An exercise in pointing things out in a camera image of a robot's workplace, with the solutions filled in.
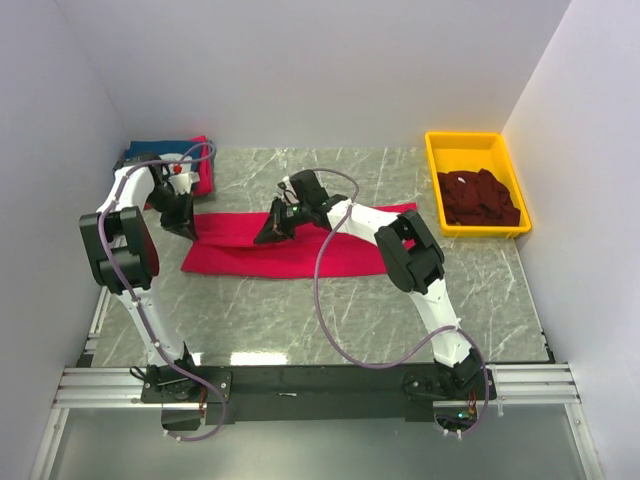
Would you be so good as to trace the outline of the bright red t-shirt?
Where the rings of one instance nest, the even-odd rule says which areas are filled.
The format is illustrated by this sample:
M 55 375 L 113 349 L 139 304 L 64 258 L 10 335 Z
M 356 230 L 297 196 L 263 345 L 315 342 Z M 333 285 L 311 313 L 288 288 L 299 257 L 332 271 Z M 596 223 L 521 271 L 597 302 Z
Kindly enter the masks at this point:
M 181 270 L 201 275 L 302 279 L 314 276 L 316 256 L 329 231 L 312 224 L 296 229 L 295 238 L 257 245 L 254 238 L 267 220 L 266 213 L 209 213 L 195 216 L 198 239 Z M 386 269 L 373 240 L 346 233 L 331 240 L 321 262 L 320 276 L 383 275 Z

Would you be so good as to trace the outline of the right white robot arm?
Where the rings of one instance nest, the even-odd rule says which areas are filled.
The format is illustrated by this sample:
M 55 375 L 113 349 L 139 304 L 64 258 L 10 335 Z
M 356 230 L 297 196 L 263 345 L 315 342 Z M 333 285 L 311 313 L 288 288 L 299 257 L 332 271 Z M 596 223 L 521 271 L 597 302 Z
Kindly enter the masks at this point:
M 329 168 L 302 170 L 278 184 L 276 196 L 254 243 L 292 240 L 296 229 L 312 224 L 328 232 L 321 244 L 313 271 L 313 294 L 317 319 L 332 347 L 354 365 L 372 370 L 396 367 L 430 343 L 439 387 L 444 395 L 460 399 L 483 379 L 484 398 L 490 384 L 486 362 L 479 347 L 461 329 L 460 318 L 450 301 L 444 271 L 444 253 L 420 214 L 412 209 L 389 213 L 357 202 L 359 185 L 345 173 Z M 400 359 L 372 364 L 357 360 L 343 350 L 330 333 L 319 299 L 323 256 L 338 234 L 365 241 L 381 254 L 391 283 L 415 305 L 427 336 Z

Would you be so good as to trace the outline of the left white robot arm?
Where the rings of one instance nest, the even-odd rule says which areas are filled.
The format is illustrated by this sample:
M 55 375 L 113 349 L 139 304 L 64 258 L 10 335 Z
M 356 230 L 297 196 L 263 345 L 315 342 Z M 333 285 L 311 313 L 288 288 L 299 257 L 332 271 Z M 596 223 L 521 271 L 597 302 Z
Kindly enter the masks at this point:
M 191 354 L 160 307 L 153 280 L 160 261 L 145 223 L 149 206 L 167 232 L 197 239 L 190 159 L 145 152 L 116 164 L 114 184 L 99 209 L 80 217 L 79 229 L 92 275 L 126 308 L 143 340 L 146 367 L 129 373 L 162 400 L 194 401 L 204 392 Z

